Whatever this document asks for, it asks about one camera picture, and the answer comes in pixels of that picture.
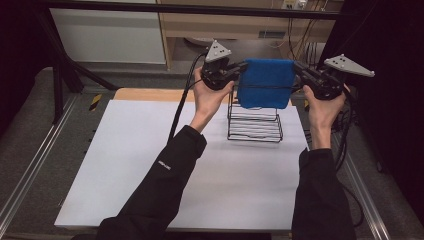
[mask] black wire rack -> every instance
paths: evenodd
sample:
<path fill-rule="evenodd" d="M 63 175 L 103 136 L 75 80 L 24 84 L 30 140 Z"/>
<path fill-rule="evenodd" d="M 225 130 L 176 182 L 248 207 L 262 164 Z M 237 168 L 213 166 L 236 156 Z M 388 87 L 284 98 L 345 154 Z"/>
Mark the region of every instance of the black wire rack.
<path fill-rule="evenodd" d="M 279 143 L 283 140 L 280 115 L 277 109 L 243 108 L 234 96 L 228 101 L 228 140 Z"/>

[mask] white table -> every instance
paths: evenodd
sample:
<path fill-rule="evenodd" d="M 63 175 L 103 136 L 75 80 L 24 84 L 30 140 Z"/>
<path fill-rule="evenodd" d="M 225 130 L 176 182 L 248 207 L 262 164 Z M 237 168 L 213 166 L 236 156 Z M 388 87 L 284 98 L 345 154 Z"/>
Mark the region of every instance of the white table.
<path fill-rule="evenodd" d="M 115 216 L 164 147 L 177 102 L 111 100 L 55 225 L 96 227 Z M 194 114 L 187 102 L 180 129 Z M 291 227 L 307 146 L 295 107 L 279 110 L 280 143 L 228 141 L 227 105 L 205 128 L 208 145 L 171 230 L 279 232 Z"/>

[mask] blue towel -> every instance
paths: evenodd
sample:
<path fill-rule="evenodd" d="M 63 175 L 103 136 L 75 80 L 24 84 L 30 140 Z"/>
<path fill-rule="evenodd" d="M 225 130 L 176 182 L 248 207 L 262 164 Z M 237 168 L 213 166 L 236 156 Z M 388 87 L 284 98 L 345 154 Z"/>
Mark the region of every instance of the blue towel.
<path fill-rule="evenodd" d="M 295 77 L 293 61 L 252 58 L 245 61 L 249 65 L 247 70 L 240 75 L 237 90 L 240 106 L 244 108 L 286 108 Z"/>

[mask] person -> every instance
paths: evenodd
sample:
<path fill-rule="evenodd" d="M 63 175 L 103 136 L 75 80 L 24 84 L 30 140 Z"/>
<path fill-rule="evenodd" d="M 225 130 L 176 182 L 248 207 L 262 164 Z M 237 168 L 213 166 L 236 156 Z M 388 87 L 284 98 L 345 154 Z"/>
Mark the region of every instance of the person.
<path fill-rule="evenodd" d="M 201 68 L 194 72 L 201 79 Z M 209 89 L 203 81 L 194 85 L 195 114 L 164 147 L 149 172 L 116 217 L 104 219 L 97 240 L 161 239 L 176 217 L 183 190 L 194 170 L 196 160 L 206 147 L 201 134 L 232 91 L 229 82 L 219 91 Z M 300 154 L 300 180 L 292 223 L 293 239 L 355 239 L 350 209 L 336 178 L 331 152 L 331 125 L 344 104 L 341 95 L 331 101 L 319 101 L 312 90 L 304 87 L 310 103 L 312 150 Z"/>

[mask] black sleeve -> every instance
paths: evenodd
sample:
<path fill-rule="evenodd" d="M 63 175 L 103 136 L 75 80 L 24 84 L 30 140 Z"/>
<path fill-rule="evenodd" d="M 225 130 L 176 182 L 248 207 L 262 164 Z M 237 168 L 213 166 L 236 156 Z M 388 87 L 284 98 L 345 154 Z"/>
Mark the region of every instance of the black sleeve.
<path fill-rule="evenodd" d="M 300 154 L 294 240 L 356 239 L 349 203 L 334 165 L 331 149 L 305 149 Z"/>
<path fill-rule="evenodd" d="M 206 140 L 189 126 L 167 144 L 116 217 L 102 221 L 97 240 L 161 239 L 175 218 L 183 190 Z"/>

